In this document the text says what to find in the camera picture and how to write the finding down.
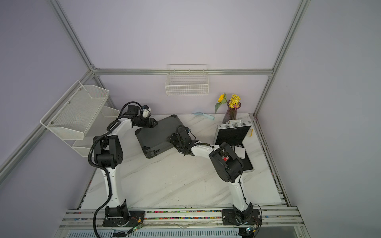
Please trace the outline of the dark grey poker case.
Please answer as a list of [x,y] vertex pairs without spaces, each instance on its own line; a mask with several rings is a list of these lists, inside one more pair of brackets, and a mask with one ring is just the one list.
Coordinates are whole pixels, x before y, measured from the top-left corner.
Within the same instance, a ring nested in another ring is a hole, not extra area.
[[157,122],[153,128],[140,128],[135,131],[141,149],[146,158],[151,159],[179,145],[180,132],[184,125],[177,115],[170,115]]

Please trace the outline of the silver aluminium poker case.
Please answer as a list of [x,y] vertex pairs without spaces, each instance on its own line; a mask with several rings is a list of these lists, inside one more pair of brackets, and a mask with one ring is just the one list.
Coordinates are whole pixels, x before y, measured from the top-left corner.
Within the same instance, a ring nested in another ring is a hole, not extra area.
[[[250,129],[252,129],[252,123],[249,121],[242,120],[234,120],[228,121],[225,124],[221,124],[217,126],[214,144],[222,144],[223,142],[228,143],[234,150],[235,146],[243,147],[243,141],[247,137]],[[244,172],[254,171],[254,167],[249,159],[247,150],[246,150],[246,158],[243,159]]]

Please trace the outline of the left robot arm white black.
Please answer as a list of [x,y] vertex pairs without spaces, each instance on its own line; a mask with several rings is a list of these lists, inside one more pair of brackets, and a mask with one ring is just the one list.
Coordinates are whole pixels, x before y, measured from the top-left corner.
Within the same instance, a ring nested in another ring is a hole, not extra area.
[[105,209],[105,219],[128,221],[131,217],[127,202],[122,199],[117,166],[124,159],[120,139],[133,127],[153,128],[157,121],[151,117],[151,108],[131,101],[126,103],[106,128],[106,133],[95,136],[88,154],[91,166],[100,169],[105,179],[107,200],[97,210]]

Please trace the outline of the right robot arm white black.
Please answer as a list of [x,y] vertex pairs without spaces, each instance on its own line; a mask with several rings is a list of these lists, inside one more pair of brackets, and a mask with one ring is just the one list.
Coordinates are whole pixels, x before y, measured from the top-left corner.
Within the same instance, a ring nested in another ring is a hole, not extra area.
[[247,224],[254,208],[245,197],[244,186],[241,181],[244,167],[242,159],[238,157],[228,143],[212,145],[200,142],[197,139],[192,139],[189,136],[190,133],[191,130],[187,127],[178,126],[175,132],[168,136],[167,141],[185,156],[190,155],[211,160],[218,176],[228,183],[233,197],[233,223]]

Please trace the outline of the light blue plastic tool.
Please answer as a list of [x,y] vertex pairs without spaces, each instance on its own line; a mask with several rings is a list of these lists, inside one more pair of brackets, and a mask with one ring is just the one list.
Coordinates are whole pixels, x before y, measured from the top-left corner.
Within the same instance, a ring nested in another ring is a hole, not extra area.
[[205,114],[205,113],[202,113],[202,112],[196,112],[196,113],[193,113],[193,115],[204,116],[204,117],[206,117],[208,119],[211,119],[211,120],[215,119],[215,116],[212,116],[212,115],[209,115],[209,114]]

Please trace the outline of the purple glass vase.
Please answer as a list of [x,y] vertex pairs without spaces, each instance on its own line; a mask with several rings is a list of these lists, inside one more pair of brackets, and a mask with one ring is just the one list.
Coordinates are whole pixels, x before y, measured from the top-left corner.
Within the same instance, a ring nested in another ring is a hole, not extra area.
[[226,113],[225,113],[225,116],[224,116],[224,118],[223,118],[223,121],[222,121],[222,123],[223,124],[225,124],[225,123],[227,123],[228,121],[231,121],[231,120],[236,120],[236,118],[237,118],[237,111],[238,111],[238,109],[237,110],[235,110],[235,109],[232,109],[232,108],[230,108],[229,106],[228,106],[228,109],[227,109],[227,111],[226,111]]

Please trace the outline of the white mesh two-tier shelf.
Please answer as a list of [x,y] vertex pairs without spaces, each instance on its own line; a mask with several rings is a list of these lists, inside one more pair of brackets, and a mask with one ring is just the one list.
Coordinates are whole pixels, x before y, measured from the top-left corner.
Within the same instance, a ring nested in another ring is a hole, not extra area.
[[87,157],[93,138],[106,132],[119,110],[106,106],[109,90],[75,82],[44,115],[40,124],[81,157]]

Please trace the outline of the yellow sunflower with leaf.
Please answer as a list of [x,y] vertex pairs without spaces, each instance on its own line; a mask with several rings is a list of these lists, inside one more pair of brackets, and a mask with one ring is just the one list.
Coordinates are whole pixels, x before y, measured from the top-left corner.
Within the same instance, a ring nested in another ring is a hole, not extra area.
[[214,114],[217,113],[218,109],[223,105],[227,103],[226,93],[223,93],[219,96],[217,103],[214,107]]

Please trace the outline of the white card deck box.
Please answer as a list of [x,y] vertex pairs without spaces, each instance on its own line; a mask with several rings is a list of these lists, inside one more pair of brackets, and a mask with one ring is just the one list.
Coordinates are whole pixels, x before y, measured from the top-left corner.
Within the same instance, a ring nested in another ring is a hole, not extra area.
[[243,147],[235,146],[234,147],[234,152],[240,159],[245,159],[246,158],[246,150]]

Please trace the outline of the yellow flower bunch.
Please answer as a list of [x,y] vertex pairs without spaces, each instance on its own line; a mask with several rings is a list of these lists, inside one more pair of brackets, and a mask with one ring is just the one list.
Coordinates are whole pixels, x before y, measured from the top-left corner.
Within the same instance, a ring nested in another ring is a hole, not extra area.
[[241,98],[236,94],[232,94],[231,99],[228,102],[228,106],[235,110],[239,109],[241,107]]

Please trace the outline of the aluminium frame rail structure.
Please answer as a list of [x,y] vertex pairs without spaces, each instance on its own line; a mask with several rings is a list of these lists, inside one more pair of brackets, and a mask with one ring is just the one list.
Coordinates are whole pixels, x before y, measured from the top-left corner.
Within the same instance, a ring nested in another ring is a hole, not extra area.
[[[282,61],[286,55],[286,52],[289,48],[290,43],[295,35],[297,27],[299,26],[300,21],[303,19],[303,16],[310,4],[310,1],[300,1],[297,11],[292,19],[290,28],[286,34],[286,38],[282,43],[280,52],[276,58],[274,67],[272,69],[255,69],[255,68],[238,68],[238,69],[201,69],[201,68],[175,68],[175,69],[132,69],[132,68],[96,68],[94,67],[88,55],[85,53],[84,47],[81,44],[78,36],[74,32],[74,29],[69,23],[68,17],[64,13],[62,5],[59,1],[47,1],[52,11],[55,13],[59,23],[64,29],[64,32],[68,35],[69,40],[73,43],[74,48],[81,56],[82,60],[85,62],[87,72],[83,75],[83,77],[79,80],[79,83],[84,84],[90,80],[94,80],[96,86],[105,88],[101,79],[99,78],[101,75],[173,75],[175,73],[183,73],[184,75],[192,75],[192,74],[200,74],[200,73],[208,73],[211,75],[268,75],[269,80],[265,85],[264,92],[262,93],[259,103],[256,106],[254,115],[256,116],[260,108],[267,96],[267,93],[275,79],[275,75],[277,74],[277,70],[282,64]],[[45,133],[46,129],[43,125],[39,124],[32,133],[19,145],[19,147],[9,156],[9,158],[1,165],[1,187],[4,186],[5,182],[9,179],[9,176],[13,173],[16,167],[22,162],[22,160],[29,154],[31,150],[38,143],[42,135]]]

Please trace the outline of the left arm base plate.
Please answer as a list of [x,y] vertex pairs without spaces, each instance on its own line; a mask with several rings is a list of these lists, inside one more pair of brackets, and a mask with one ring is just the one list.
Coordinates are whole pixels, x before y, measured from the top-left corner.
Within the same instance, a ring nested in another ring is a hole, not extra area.
[[145,211],[129,211],[126,215],[107,214],[105,215],[103,227],[135,227],[142,224],[145,217]]

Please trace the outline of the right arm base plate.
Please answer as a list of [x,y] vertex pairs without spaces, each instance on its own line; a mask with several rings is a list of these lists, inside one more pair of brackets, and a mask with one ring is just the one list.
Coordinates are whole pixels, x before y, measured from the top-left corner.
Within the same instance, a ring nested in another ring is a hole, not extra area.
[[223,209],[222,213],[222,223],[224,226],[234,225],[234,226],[244,226],[244,225],[262,225],[262,216],[258,209],[247,208],[245,211],[241,212],[236,209]]

